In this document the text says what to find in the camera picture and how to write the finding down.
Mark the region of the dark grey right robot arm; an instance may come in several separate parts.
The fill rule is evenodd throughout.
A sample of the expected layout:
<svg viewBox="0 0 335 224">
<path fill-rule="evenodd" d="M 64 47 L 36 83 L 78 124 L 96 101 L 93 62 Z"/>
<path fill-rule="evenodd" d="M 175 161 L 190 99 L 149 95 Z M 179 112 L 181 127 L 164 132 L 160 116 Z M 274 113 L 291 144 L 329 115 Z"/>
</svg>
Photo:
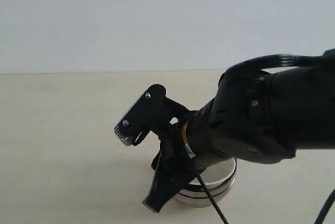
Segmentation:
<svg viewBox="0 0 335 224">
<path fill-rule="evenodd" d="M 334 50 L 237 64 L 204 107 L 192 111 L 166 98 L 149 125 L 161 142 L 143 201 L 154 212 L 224 160 L 275 164 L 299 149 L 333 149 Z"/>
</svg>

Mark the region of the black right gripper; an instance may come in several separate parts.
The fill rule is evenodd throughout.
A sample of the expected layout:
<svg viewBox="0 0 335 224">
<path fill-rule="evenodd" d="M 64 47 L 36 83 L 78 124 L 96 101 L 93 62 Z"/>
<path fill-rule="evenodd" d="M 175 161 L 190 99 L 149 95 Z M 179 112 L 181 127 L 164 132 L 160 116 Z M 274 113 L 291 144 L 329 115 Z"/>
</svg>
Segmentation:
<svg viewBox="0 0 335 224">
<path fill-rule="evenodd" d="M 155 171 L 148 195 L 142 201 L 152 212 L 160 212 L 164 205 L 202 171 L 200 132 L 202 121 L 180 118 L 171 124 L 165 118 L 151 120 L 151 131 L 160 140 L 160 149 L 151 168 Z"/>
</svg>

